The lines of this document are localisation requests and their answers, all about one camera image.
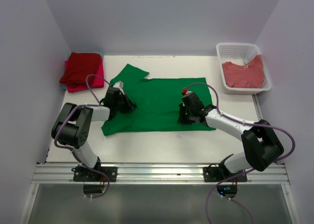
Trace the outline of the green t shirt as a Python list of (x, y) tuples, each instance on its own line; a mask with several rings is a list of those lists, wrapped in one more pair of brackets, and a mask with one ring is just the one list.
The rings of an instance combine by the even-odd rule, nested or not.
[(178, 123), (181, 91), (191, 86), (204, 105), (212, 103), (209, 89), (204, 86), (205, 78), (149, 79), (149, 72), (127, 64), (111, 84), (121, 81), (123, 90), (136, 104), (136, 109), (120, 113), (102, 126), (104, 136), (124, 132), (171, 132), (210, 131), (211, 127), (201, 124)]

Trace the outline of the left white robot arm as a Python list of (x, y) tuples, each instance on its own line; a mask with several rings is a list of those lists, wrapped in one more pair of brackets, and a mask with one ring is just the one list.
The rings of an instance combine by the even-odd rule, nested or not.
[(110, 86), (105, 97), (98, 105), (76, 105), (66, 103), (52, 127), (51, 136), (58, 148), (68, 149), (78, 161), (79, 166), (86, 168), (85, 176), (97, 181), (102, 175), (101, 162), (88, 144), (92, 122), (107, 122), (117, 113), (128, 113), (136, 108), (123, 90), (123, 83)]

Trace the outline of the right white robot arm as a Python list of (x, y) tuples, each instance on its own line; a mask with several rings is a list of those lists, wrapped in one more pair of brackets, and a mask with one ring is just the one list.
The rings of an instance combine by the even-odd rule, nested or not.
[(179, 124), (202, 124), (223, 131), (242, 142), (243, 152), (231, 154), (218, 165), (209, 166), (208, 173), (230, 181), (246, 169), (264, 171), (283, 154), (284, 148), (267, 121), (260, 120), (252, 126), (245, 125), (239, 119), (235, 122), (229, 115), (224, 117), (220, 114), (216, 106), (204, 106), (196, 93), (184, 89), (182, 95)]

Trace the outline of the pink folded shirt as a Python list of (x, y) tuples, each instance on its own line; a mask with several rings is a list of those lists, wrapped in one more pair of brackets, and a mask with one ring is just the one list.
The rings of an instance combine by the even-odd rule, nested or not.
[[(96, 71), (96, 74), (104, 78), (104, 66), (102, 62), (100, 63), (98, 70)], [(92, 84), (90, 85), (90, 87), (91, 88), (103, 88), (104, 85), (105, 85), (104, 80), (101, 80), (98, 77), (94, 77), (94, 80)], [(84, 90), (88, 90), (88, 87), (86, 85), (78, 85), (75, 87), (67, 86), (67, 91), (69, 93), (75, 93), (75, 92), (84, 91)]]

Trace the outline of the dark red folded shirt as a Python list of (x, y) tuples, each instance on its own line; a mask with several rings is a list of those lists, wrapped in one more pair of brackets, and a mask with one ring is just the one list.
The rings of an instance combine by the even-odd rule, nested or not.
[(86, 85), (86, 77), (96, 74), (102, 57), (97, 53), (74, 53), (67, 60), (67, 67), (59, 82), (66, 86)]

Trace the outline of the light blue folded shirt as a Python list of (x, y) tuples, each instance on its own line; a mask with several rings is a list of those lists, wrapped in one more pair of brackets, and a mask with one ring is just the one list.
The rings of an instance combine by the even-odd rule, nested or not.
[(65, 84), (61, 84), (61, 89), (66, 91), (67, 90), (67, 86)]

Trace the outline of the salmon t shirt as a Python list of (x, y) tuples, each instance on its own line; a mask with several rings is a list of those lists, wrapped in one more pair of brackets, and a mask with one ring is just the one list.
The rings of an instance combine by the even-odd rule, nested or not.
[(261, 55), (256, 55), (246, 65), (237, 65), (232, 62), (222, 64), (225, 82), (232, 88), (261, 88), (264, 71)]

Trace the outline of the white plastic basket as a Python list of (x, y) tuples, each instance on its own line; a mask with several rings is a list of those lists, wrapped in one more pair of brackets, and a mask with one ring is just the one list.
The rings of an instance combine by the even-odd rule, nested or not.
[(272, 87), (259, 48), (248, 43), (216, 45), (222, 84), (227, 94), (258, 94)]

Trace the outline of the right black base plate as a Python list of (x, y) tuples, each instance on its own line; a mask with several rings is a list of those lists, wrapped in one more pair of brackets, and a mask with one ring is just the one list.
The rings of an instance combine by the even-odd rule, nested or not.
[(244, 171), (239, 171), (237, 173), (230, 173), (226, 168), (221, 168), (217, 164), (211, 164), (207, 167), (203, 167), (203, 177), (205, 182), (220, 182), (232, 176), (236, 176), (229, 180), (233, 182), (237, 179), (238, 182), (247, 182), (247, 175), (240, 175)]

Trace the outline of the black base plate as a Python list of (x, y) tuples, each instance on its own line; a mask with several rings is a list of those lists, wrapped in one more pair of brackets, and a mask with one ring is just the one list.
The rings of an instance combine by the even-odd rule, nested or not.
[(238, 182), (247, 182), (247, 175), (240, 175), (244, 171), (239, 171), (237, 173), (230, 173), (226, 168), (221, 168), (217, 164), (211, 164), (207, 167), (203, 167), (203, 177), (205, 182), (220, 182), (232, 176), (236, 176), (229, 180), (233, 182), (237, 179)]
[(75, 182), (115, 182), (118, 174), (117, 167), (100, 167), (98, 172), (91, 171), (85, 167), (76, 166), (71, 171), (74, 173)]

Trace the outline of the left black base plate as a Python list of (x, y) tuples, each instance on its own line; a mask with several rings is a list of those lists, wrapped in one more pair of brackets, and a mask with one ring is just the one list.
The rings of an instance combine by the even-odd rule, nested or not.
[(71, 171), (74, 173), (75, 182), (115, 182), (118, 174), (117, 167), (100, 167), (98, 172), (91, 171), (85, 167), (76, 166)]

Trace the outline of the aluminium mounting rail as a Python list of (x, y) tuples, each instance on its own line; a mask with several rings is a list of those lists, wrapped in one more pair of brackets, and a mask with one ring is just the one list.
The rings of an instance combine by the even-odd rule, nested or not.
[[(76, 163), (45, 163), (36, 166), (31, 182), (33, 184), (70, 184), (74, 183), (71, 171)], [(203, 184), (201, 163), (149, 164), (149, 163), (103, 163), (103, 167), (116, 167), (115, 184)], [(253, 184), (289, 184), (289, 177), (284, 165), (272, 164), (265, 171), (252, 171), (247, 174), (244, 185)]]

